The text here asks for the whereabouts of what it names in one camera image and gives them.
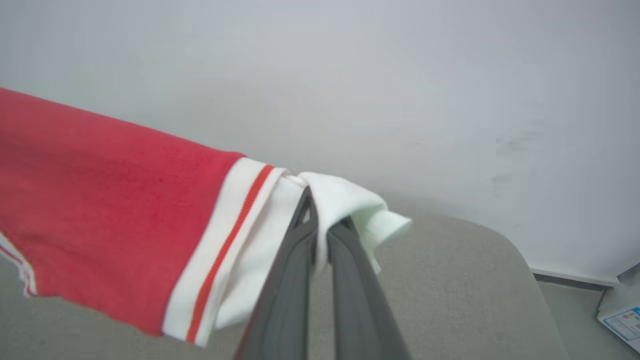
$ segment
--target striped trim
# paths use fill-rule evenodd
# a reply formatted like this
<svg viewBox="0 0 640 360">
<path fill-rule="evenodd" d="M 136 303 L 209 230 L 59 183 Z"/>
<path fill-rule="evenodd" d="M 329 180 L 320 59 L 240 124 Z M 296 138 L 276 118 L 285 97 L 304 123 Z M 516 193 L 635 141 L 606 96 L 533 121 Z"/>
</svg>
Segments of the striped trim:
<svg viewBox="0 0 640 360">
<path fill-rule="evenodd" d="M 36 279 L 29 261 L 13 246 L 9 239 L 0 236 L 0 254 L 11 261 L 20 272 L 20 280 L 24 282 L 24 295 L 34 297 L 38 295 Z"/>
<path fill-rule="evenodd" d="M 262 188 L 264 181 L 267 179 L 267 175 L 273 170 L 273 166 L 266 165 L 258 174 L 258 177 L 253 182 L 251 189 L 249 190 L 249 194 L 247 194 L 246 199 L 244 200 L 244 204 L 242 210 L 240 211 L 240 215 L 236 220 L 236 224 L 234 228 L 231 230 L 229 236 L 225 240 L 225 244 L 222 246 L 220 253 L 218 253 L 218 257 L 216 258 L 216 262 L 213 263 L 213 267 L 207 274 L 207 278 L 204 281 L 204 284 L 200 288 L 200 293 L 198 293 L 198 299 L 196 300 L 196 307 L 193 311 L 193 318 L 191 319 L 191 326 L 189 327 L 189 332 L 187 334 L 187 341 L 190 343 L 195 343 L 196 335 L 200 328 L 200 323 L 202 322 L 202 314 L 204 313 L 204 308 L 207 302 L 207 298 L 209 297 L 209 292 L 211 292 L 211 287 L 213 286 L 213 280 L 216 278 L 216 274 L 220 269 L 220 265 L 222 261 L 227 256 L 227 252 L 229 251 L 229 247 L 236 239 L 238 231 L 240 231 L 240 227 L 244 223 L 247 214 L 249 214 L 249 210 L 253 206 L 253 202 L 255 198 L 258 196 L 258 191 Z"/>
<path fill-rule="evenodd" d="M 173 288 L 165 334 L 206 345 L 236 258 L 284 172 L 248 158 L 231 168 L 209 225 Z"/>
</svg>

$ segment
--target baseboard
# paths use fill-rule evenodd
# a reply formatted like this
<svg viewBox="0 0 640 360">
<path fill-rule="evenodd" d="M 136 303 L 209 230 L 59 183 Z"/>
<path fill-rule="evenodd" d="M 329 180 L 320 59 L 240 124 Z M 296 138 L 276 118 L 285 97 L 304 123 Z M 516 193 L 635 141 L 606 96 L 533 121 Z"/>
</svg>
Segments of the baseboard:
<svg viewBox="0 0 640 360">
<path fill-rule="evenodd" d="M 611 286 L 611 287 L 616 286 L 620 283 L 617 277 L 600 277 L 600 276 L 592 276 L 592 275 L 586 275 L 586 274 L 571 273 L 566 270 L 558 270 L 558 269 L 551 268 L 549 266 L 538 264 L 538 263 L 532 263 L 529 261 L 527 263 L 529 264 L 529 268 L 531 269 L 531 272 L 538 275 L 560 277 L 562 279 L 586 282 L 589 284 L 596 284 L 596 285 L 602 285 L 602 286 Z"/>
</svg>

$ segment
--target red garment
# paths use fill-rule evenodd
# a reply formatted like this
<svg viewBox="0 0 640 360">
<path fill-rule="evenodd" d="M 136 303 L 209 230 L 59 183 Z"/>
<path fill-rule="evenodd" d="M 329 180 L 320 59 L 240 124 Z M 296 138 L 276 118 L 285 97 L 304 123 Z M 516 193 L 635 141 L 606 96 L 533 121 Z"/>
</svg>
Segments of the red garment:
<svg viewBox="0 0 640 360">
<path fill-rule="evenodd" d="M 0 251 L 28 262 L 30 295 L 160 335 L 242 157 L 0 88 L 0 231 L 10 241 Z"/>
</svg>

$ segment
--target white box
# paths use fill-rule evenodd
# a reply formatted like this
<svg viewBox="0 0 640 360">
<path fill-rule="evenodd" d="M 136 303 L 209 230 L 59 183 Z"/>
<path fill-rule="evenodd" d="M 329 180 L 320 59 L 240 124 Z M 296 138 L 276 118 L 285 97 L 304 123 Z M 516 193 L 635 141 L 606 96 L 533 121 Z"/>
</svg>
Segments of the white box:
<svg viewBox="0 0 640 360">
<path fill-rule="evenodd" d="M 598 308 L 598 320 L 640 352 L 640 266 L 607 290 Z"/>
</svg>

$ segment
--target label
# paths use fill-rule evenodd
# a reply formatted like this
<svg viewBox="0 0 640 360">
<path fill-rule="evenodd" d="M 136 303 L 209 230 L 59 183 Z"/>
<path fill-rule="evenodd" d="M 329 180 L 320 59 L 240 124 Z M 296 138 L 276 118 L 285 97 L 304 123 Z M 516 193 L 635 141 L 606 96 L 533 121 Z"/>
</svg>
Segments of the label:
<svg viewBox="0 0 640 360">
<path fill-rule="evenodd" d="M 606 318 L 604 323 L 617 332 L 624 340 L 640 338 L 640 307 L 627 310 L 622 314 Z"/>
</svg>

